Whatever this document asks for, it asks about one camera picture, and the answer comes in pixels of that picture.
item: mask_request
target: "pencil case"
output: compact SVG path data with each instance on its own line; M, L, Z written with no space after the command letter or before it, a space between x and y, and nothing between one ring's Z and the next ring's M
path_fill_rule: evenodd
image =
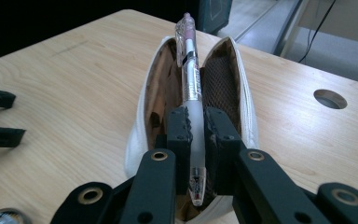
M252 94L235 41L221 39L209 52L200 69L203 106L224 110L248 148L259 148ZM182 104L182 70L176 63L176 41L161 41L139 97L136 119L128 139L125 172L136 175L147 150L158 134L165 133L166 114ZM189 196L178 196L176 223L204 223L232 209L231 196L205 195L204 207L196 208Z

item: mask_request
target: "pen cap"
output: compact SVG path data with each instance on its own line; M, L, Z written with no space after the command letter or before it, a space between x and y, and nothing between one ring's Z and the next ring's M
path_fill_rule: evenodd
M176 59L179 67L182 67L182 61L186 56L186 40L191 39L194 50L197 52L196 44L196 25L189 13L176 23Z

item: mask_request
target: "black machine part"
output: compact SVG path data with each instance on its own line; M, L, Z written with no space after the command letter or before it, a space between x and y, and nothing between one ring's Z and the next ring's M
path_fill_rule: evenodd
M171 116L168 131L179 131L168 132L166 144L160 144L168 149L146 152L137 175L114 189L103 183L78 187L51 223L174 223L175 195L188 183L180 172L189 166L185 142L191 136L186 110L176 108ZM224 111L207 107L204 118L209 181L217 195L233 196L240 223L358 223L357 189L328 183L316 195L307 192L268 153L246 148ZM184 150L172 152L174 145Z
M0 147L17 147L24 134L23 129L0 128Z

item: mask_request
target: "floor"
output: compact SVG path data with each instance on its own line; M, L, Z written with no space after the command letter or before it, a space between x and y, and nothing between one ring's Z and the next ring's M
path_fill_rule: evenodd
M217 35L232 36L237 43L274 53L279 18L295 0L233 0L229 24ZM309 29L295 27L296 35L281 57L297 62L305 52ZM307 60L302 63L358 81L358 42L317 34Z
M238 41L276 3L276 0L233 0L228 25L217 36L231 36Z

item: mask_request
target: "light wood tabletop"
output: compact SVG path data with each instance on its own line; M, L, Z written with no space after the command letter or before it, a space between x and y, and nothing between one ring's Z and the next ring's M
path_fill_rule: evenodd
M49 223L67 195L90 181L126 180L125 146L145 73L174 23L123 10L0 58L0 90L17 95L0 127L27 130L0 148L0 208ZM218 37L197 32L200 64ZM302 188L358 189L358 82L240 46L259 142ZM347 106L314 97L330 90ZM235 223L231 212L213 223Z

